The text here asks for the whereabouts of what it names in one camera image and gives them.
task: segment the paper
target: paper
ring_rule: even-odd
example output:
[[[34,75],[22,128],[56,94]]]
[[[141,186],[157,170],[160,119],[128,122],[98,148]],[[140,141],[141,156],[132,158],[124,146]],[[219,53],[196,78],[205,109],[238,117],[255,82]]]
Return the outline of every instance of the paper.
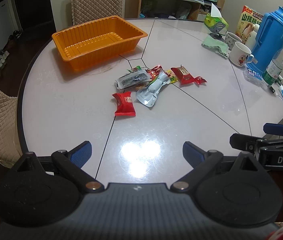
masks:
[[[210,13],[211,17],[222,17],[220,11],[218,10],[218,8],[211,3],[211,13]]]
[[[193,0],[193,1],[196,1],[198,3],[201,3],[202,5],[205,5],[205,2],[203,0]]]

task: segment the blue thermos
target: blue thermos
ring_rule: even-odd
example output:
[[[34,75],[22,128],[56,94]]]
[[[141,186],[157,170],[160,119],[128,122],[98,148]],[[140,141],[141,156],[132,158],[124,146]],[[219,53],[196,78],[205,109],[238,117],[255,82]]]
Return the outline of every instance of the blue thermos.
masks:
[[[258,61],[247,66],[262,74],[275,53],[283,47],[283,7],[265,13],[256,36],[256,44],[252,54]]]

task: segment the silver foil package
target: silver foil package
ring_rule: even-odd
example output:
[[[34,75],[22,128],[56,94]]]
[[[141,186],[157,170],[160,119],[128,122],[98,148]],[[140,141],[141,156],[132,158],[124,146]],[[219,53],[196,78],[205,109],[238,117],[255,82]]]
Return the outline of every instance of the silver foil package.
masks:
[[[157,79],[145,88],[136,92],[136,98],[145,106],[152,107],[163,85],[170,83],[170,77],[163,70],[157,76]]]
[[[128,73],[118,79],[116,79],[117,88],[124,89],[131,86],[151,81],[151,76],[144,69]]]

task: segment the round table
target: round table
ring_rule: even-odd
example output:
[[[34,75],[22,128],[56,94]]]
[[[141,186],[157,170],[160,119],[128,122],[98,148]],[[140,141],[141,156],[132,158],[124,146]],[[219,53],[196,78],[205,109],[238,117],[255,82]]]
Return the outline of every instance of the round table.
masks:
[[[69,73],[53,41],[35,56],[18,98],[17,127],[24,152],[47,156],[89,140],[92,157],[82,169],[105,186],[165,182],[169,187],[192,170],[182,155],[185,141],[236,156],[239,151],[229,144],[233,133],[262,137],[264,123],[282,122],[279,96],[249,83],[243,68],[201,46],[210,33],[202,22],[129,22],[148,36],[134,51],[92,70]],[[132,92],[136,116],[115,117],[115,79],[137,65],[157,64],[163,69],[183,65],[207,83],[166,85],[152,108],[139,103]]]

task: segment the gray ribbed surface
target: gray ribbed surface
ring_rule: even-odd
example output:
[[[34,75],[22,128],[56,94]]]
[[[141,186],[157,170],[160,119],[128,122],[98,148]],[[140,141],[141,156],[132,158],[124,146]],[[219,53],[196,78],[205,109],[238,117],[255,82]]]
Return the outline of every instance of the gray ribbed surface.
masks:
[[[274,224],[257,229],[219,225],[203,216],[188,195],[172,193],[165,184],[111,183],[102,193],[86,195],[75,212],[49,226],[2,223],[0,239],[264,240],[276,229]]]

